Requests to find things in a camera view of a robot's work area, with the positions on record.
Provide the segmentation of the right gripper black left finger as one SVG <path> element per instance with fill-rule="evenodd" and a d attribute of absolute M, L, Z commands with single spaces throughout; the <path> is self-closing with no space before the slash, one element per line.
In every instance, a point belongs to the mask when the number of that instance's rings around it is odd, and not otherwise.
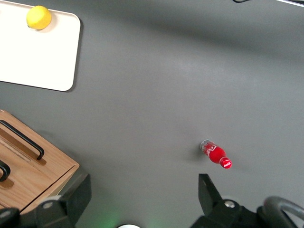
<path fill-rule="evenodd" d="M 50 197 L 35 209 L 38 228 L 74 228 L 92 197 L 91 178 L 81 174 L 63 195 Z"/>

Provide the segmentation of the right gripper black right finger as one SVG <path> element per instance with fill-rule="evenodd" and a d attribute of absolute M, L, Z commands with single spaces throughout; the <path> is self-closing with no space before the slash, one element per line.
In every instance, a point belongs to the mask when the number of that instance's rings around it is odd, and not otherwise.
<path fill-rule="evenodd" d="M 199 174 L 198 198 L 203 211 L 192 228 L 239 228 L 241 206 L 221 197 L 208 174 Z"/>

